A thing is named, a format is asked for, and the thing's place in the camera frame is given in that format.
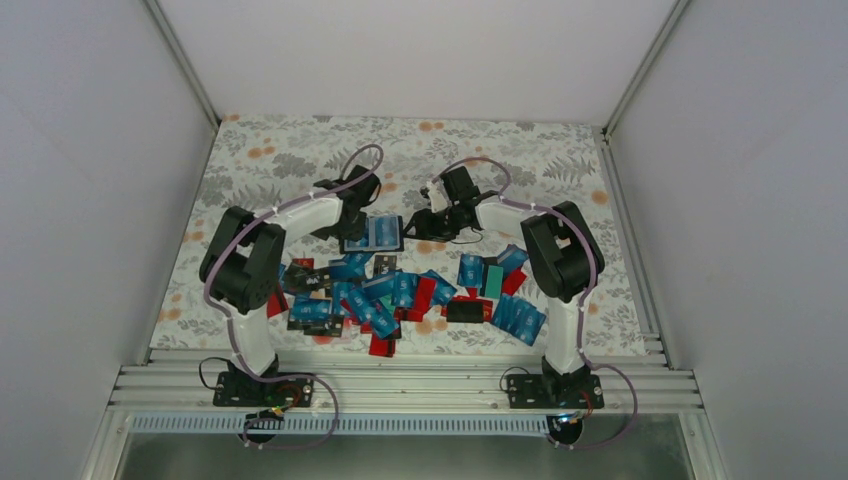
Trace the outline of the black leather card holder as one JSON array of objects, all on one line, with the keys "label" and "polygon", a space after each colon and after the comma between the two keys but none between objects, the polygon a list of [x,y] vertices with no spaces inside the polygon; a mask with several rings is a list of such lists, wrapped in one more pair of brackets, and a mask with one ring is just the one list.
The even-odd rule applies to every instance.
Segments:
[{"label": "black leather card holder", "polygon": [[363,237],[345,240],[340,252],[349,253],[393,253],[405,250],[401,215],[367,217]]}]

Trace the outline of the blue VIP diamond card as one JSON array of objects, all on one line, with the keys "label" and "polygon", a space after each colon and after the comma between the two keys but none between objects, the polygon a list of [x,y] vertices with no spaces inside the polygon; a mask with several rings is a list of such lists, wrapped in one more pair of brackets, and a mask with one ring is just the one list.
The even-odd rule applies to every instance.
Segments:
[{"label": "blue VIP diamond card", "polygon": [[401,230],[398,216],[371,217],[368,220],[369,247],[389,251],[401,246]]}]

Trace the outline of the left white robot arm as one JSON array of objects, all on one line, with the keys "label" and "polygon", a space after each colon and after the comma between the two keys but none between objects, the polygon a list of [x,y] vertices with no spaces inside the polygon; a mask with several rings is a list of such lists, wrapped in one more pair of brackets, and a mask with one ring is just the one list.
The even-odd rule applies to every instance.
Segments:
[{"label": "left white robot arm", "polygon": [[199,277],[205,303],[225,319],[230,363],[241,373],[239,392],[255,405],[270,402],[279,381],[278,356],[265,316],[277,290],[278,267],[288,240],[316,231],[340,229],[360,214],[372,195],[365,191],[378,180],[374,167],[361,167],[341,181],[319,183],[307,194],[263,213],[228,208],[202,260]]}]

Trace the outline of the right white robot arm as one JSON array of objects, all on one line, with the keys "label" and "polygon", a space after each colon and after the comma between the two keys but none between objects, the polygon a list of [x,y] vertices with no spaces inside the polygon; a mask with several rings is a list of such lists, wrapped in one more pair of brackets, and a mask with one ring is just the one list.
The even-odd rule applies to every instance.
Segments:
[{"label": "right white robot arm", "polygon": [[585,308],[605,260],[581,211],[570,201],[547,207],[509,199],[503,189],[483,192],[458,165],[438,179],[440,187],[423,188],[429,205],[412,215],[405,237],[447,242],[473,228],[522,239],[533,279],[548,300],[550,338],[541,373],[532,376],[531,388],[520,388],[513,403],[583,405],[579,394],[594,394],[598,379],[583,346]]}]

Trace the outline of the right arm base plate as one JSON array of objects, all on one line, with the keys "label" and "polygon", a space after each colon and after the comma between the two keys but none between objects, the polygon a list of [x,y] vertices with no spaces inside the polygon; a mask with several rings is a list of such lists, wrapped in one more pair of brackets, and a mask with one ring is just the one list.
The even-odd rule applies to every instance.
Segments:
[{"label": "right arm base plate", "polygon": [[605,407],[600,377],[591,373],[510,374],[506,379],[511,409],[587,410]]}]

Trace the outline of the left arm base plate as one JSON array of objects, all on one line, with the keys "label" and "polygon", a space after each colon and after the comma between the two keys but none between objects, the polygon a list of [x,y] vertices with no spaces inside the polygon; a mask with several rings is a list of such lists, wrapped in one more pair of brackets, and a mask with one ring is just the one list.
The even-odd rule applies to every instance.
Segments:
[{"label": "left arm base plate", "polygon": [[314,381],[306,378],[257,382],[241,371],[218,375],[212,403],[216,407],[298,407],[311,405]]}]

